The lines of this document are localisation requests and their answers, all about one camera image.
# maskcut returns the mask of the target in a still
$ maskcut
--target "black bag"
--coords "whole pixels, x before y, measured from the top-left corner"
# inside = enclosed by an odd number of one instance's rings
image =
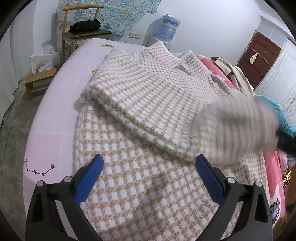
[[[83,32],[99,29],[101,23],[96,18],[94,20],[86,20],[75,23],[70,27],[71,32]]]

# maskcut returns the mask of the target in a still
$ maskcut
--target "red wooden door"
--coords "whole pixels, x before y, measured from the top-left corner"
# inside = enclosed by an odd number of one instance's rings
[[[250,84],[255,88],[273,65],[280,51],[281,48],[279,46],[257,32],[237,66],[243,71]],[[256,61],[251,64],[250,58],[256,52],[258,53]]]

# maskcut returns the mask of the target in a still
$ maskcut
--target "gray floor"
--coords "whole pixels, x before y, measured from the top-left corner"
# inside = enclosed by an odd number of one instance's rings
[[[26,214],[22,194],[22,169],[27,138],[43,95],[29,100],[25,79],[14,92],[13,104],[0,127],[0,209],[22,240]]]

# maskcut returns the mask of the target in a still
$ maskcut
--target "white curtain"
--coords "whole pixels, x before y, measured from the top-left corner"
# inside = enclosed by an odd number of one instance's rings
[[[18,87],[18,80],[12,64],[10,49],[10,28],[0,42],[0,126],[3,116],[12,104],[12,93]]]

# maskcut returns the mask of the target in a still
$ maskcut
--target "metal bolt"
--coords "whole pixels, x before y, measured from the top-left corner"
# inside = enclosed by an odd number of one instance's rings
[[[227,181],[231,184],[234,184],[235,183],[235,179],[233,177],[229,177],[227,178]]]
[[[71,176],[66,176],[65,178],[64,178],[64,182],[66,182],[66,183],[69,183],[69,182],[71,182],[72,181],[72,177]]]
[[[43,185],[43,181],[37,182],[37,186],[41,187]]]
[[[261,187],[261,186],[262,186],[262,183],[259,182],[259,181],[256,181],[255,184],[256,184],[256,186],[258,186],[258,187]]]

